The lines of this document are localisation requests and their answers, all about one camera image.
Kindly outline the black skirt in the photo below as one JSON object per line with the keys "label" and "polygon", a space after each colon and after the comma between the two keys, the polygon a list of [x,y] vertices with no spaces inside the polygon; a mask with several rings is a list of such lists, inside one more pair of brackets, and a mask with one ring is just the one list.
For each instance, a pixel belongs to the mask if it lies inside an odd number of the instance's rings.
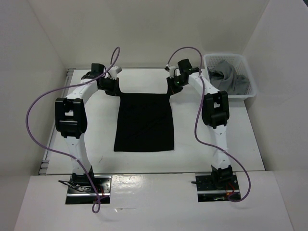
{"label": "black skirt", "polygon": [[170,96],[121,93],[115,152],[162,152],[174,149]]}

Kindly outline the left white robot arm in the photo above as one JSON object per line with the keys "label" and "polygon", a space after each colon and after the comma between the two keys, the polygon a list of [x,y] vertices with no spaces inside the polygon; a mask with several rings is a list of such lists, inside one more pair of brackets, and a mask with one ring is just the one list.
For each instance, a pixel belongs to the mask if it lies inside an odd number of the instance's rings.
{"label": "left white robot arm", "polygon": [[88,126],[85,104],[98,90],[106,94],[119,94],[119,79],[122,71],[113,66],[108,71],[102,64],[92,64],[80,84],[64,98],[55,101],[55,126],[66,142],[72,156],[73,171],[70,185],[79,186],[84,192],[91,192],[96,186],[92,165],[85,146],[85,132]]}

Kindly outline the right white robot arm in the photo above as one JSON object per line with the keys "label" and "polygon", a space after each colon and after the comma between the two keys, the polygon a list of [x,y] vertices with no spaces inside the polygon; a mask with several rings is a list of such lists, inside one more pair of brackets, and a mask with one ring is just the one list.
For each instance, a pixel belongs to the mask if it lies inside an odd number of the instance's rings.
{"label": "right white robot arm", "polygon": [[215,88],[201,73],[200,68],[193,68],[188,59],[179,61],[177,67],[167,64],[165,70],[169,72],[167,92],[170,95],[190,85],[201,96],[201,109],[198,110],[197,117],[200,117],[208,127],[211,135],[209,146],[215,148],[209,183],[221,190],[228,185],[233,175],[230,158],[226,154],[228,149],[226,130],[230,118],[228,94]]}

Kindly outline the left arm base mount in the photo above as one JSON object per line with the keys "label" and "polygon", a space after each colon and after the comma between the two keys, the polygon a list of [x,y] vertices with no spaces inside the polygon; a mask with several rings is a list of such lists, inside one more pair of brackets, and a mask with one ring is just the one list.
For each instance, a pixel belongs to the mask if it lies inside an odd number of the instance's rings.
{"label": "left arm base mount", "polygon": [[[59,183],[67,186],[66,205],[93,204],[97,200],[97,195],[89,182],[73,183],[72,178],[58,180]],[[110,192],[112,176],[94,175],[94,186],[101,198],[102,204],[110,203]]]}

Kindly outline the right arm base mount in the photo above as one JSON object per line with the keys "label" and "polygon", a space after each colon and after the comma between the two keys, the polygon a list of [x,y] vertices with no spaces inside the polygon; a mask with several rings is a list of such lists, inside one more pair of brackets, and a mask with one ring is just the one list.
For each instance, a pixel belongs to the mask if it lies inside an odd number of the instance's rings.
{"label": "right arm base mount", "polygon": [[235,174],[220,186],[214,184],[210,173],[196,174],[191,184],[196,186],[198,202],[223,202],[241,199],[239,184]]}

